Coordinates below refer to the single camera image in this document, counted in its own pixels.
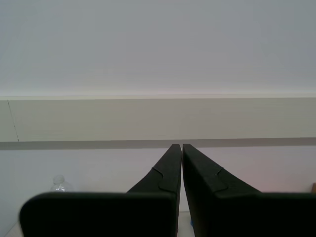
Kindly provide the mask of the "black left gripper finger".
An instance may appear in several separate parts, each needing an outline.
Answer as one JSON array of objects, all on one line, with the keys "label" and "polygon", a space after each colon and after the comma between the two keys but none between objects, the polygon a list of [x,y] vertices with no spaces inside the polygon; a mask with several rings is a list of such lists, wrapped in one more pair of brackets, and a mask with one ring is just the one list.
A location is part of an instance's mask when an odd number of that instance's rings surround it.
[{"label": "black left gripper finger", "polygon": [[182,151],[172,145],[126,193],[49,192],[28,200],[19,221],[26,237],[175,237]]},{"label": "black left gripper finger", "polygon": [[183,145],[182,167],[195,236],[315,236],[314,194],[263,193],[190,144]]}]

